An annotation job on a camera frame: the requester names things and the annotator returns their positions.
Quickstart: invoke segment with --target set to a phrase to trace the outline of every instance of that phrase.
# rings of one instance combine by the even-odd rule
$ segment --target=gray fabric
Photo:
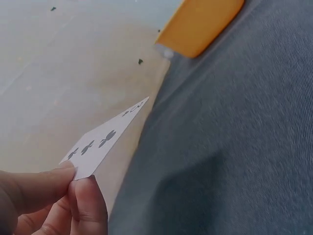
[[[175,56],[109,235],[313,234],[313,2],[251,0]]]

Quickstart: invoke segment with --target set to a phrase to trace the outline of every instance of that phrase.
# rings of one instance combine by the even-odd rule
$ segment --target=white floor
[[[169,66],[153,43],[180,2],[1,0],[0,169],[53,168],[85,132],[150,95],[96,173],[111,211]]]

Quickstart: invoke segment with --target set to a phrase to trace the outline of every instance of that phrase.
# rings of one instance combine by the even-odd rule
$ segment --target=floor
[[[170,64],[154,41],[180,2],[0,1],[1,170],[54,168],[84,133],[150,96],[96,171],[110,212]]]

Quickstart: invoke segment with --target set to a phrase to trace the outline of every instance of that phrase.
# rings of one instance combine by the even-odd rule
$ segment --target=fingernail
[[[94,181],[96,181],[95,175],[91,175],[91,176],[89,176],[89,178],[92,179],[92,180],[94,180]]]
[[[73,168],[74,165],[70,161],[65,161],[59,164],[58,168]]]

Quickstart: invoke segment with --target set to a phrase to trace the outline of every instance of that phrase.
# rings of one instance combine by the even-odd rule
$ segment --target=club symbol
[[[112,130],[110,133],[107,134],[106,138],[101,140],[101,143],[98,148],[101,148],[107,141],[113,138],[113,136],[116,134],[116,131]]]
[[[68,156],[68,160],[71,159],[71,157],[73,157],[73,155],[77,152],[79,148],[76,148],[74,152],[71,152],[70,155]]]
[[[91,141],[85,148],[82,150],[82,156],[87,152],[87,150],[92,147],[94,141]]]

